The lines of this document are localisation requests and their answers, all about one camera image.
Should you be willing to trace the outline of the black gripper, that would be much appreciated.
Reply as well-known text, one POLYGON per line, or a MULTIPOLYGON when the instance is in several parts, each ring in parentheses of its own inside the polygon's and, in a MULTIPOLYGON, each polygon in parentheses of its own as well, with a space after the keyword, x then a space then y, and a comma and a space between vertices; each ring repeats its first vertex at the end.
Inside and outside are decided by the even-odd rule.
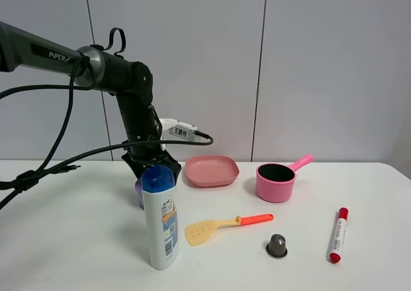
POLYGON ((136 179, 141 178, 147 166, 161 164, 172 171, 175 184, 177 183, 181 165, 166 150, 162 150, 160 145, 131 146, 129 141, 122 142, 122 145, 126 153, 121 158, 130 167, 136 179))

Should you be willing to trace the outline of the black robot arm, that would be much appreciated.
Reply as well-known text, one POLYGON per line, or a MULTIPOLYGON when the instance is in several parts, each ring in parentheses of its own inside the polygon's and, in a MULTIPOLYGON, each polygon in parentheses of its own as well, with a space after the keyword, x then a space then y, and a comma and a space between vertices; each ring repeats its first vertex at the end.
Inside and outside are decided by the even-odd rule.
POLYGON ((152 105, 153 76, 142 62, 111 55, 100 45, 73 50, 1 23, 1 71, 31 67, 74 77, 78 90, 95 89, 116 97, 127 140, 122 156, 136 177, 151 165, 168 167, 174 177, 180 164, 159 144, 160 119, 152 105))

